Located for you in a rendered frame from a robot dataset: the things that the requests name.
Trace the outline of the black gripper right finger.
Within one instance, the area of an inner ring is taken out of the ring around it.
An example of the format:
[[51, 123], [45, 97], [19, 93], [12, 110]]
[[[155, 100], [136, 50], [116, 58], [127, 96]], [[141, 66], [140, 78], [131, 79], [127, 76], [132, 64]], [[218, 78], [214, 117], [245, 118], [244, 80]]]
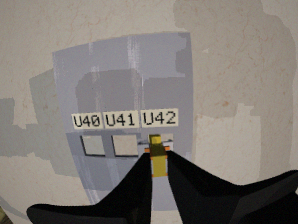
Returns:
[[283, 172], [257, 183], [235, 185], [210, 175], [189, 160], [166, 151], [168, 180], [184, 224], [238, 224], [246, 214], [298, 188], [298, 171]]

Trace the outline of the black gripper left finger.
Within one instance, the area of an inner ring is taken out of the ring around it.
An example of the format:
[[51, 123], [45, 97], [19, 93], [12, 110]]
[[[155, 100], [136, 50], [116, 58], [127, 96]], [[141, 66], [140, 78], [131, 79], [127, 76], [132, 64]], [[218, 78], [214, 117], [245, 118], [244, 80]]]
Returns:
[[144, 153], [108, 196], [94, 205], [33, 204], [27, 209], [32, 224], [150, 224], [152, 168]]

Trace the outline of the grey metal plate with square holes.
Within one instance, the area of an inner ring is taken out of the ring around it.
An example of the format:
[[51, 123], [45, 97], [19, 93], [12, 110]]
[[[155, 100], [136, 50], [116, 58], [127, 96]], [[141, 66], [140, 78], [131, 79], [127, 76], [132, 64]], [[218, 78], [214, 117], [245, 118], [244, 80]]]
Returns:
[[[52, 52], [57, 99], [74, 165], [90, 205], [140, 159], [116, 155], [113, 135], [174, 133], [174, 152], [192, 163], [190, 32], [116, 37]], [[82, 135], [101, 136], [104, 155], [86, 155]]]

